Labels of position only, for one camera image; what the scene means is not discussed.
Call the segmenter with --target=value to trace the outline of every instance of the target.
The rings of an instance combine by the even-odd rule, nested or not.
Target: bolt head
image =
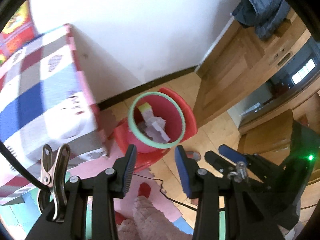
[[[114,173],[115,173],[115,169],[114,169],[114,168],[107,168],[106,171],[105,171],[105,173],[106,173],[107,175],[114,174]]]
[[[50,177],[45,176],[45,177],[43,178],[43,184],[44,184],[44,185],[48,185],[49,183],[50,183]]]
[[[233,180],[237,183],[240,183],[243,179],[240,176],[234,176]]]
[[[207,170],[206,169],[199,169],[198,170],[198,174],[199,175],[206,175],[207,174]]]
[[[72,177],[70,178],[70,182],[71,182],[71,183],[76,183],[78,180],[79,180],[79,177],[78,177],[78,176],[72,176]]]
[[[245,167],[245,163],[244,162],[238,162],[238,166],[239,167]]]

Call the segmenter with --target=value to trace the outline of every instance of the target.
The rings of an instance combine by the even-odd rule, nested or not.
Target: blue gripper pad
[[[130,184],[132,180],[132,175],[134,171],[134,166],[136,164],[136,159],[137,159],[137,148],[135,145],[129,145],[128,150],[126,154],[129,155],[129,159],[127,161],[126,168],[124,170],[123,178],[122,178],[122,183],[123,183],[123,191],[124,194],[127,194],[130,189]]]
[[[223,144],[219,147],[219,153],[234,163],[244,162],[248,165],[246,158],[239,152]]]
[[[187,168],[185,166],[185,158],[187,155],[182,147],[176,147],[174,150],[174,160],[176,162],[177,168],[178,168],[178,173],[180,176],[180,181],[182,185],[183,192],[187,195],[188,198],[191,197],[192,195],[192,190],[190,187],[190,178],[189,174],[187,171]]]

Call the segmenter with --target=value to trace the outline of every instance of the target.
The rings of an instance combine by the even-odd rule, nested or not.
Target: green rim
[[[182,121],[182,132],[181,132],[179,138],[177,140],[175,140],[174,142],[171,142],[171,143],[157,143],[157,142],[154,142],[154,141],[150,140],[149,138],[145,137],[143,135],[143,133],[141,133],[140,130],[138,129],[138,127],[137,127],[137,125],[136,125],[136,123],[134,121],[134,118],[133,118],[134,108],[135,108],[136,104],[138,103],[138,101],[141,98],[144,98],[144,97],[150,96],[150,95],[157,95],[157,96],[161,96],[161,97],[164,97],[164,98],[168,99],[176,107],[176,109],[178,110],[178,112],[180,114],[180,117],[181,117],[181,121]],[[132,131],[132,133],[141,142],[143,142],[144,144],[149,145],[151,147],[159,148],[159,149],[168,149],[168,148],[176,146],[182,140],[182,138],[183,138],[183,136],[184,136],[184,134],[186,132],[186,120],[184,119],[184,115],[183,115],[183,112],[182,112],[181,108],[178,106],[178,104],[171,97],[169,97],[168,95],[166,95],[164,93],[160,93],[160,92],[147,92],[147,93],[144,93],[144,94],[138,96],[133,101],[132,105],[129,108],[128,125],[129,125],[129,128]]]

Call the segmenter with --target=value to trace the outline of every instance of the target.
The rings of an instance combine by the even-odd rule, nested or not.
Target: checkered pattern
[[[44,34],[0,67],[0,140],[36,178],[42,147],[71,148],[68,168],[105,154],[92,98],[75,64],[68,25]],[[0,204],[33,187],[0,155]]]

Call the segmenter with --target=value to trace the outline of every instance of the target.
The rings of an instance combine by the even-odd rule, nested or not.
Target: white wall
[[[31,0],[39,32],[76,27],[99,102],[200,63],[240,0]]]

